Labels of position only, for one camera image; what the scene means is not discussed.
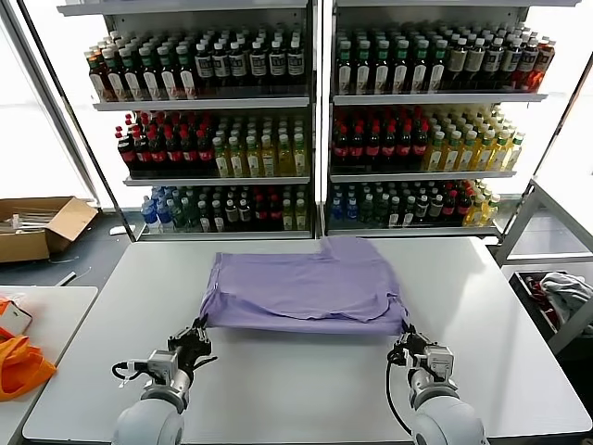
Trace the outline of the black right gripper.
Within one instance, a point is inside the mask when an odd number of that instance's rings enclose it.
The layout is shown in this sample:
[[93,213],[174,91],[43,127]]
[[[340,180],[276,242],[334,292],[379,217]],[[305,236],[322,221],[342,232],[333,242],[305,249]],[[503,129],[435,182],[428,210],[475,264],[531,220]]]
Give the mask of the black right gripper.
[[424,356],[424,350],[430,345],[430,340],[424,335],[418,334],[413,324],[402,324],[402,333],[387,353],[387,363],[396,366],[406,366],[408,358],[415,363],[417,359]]

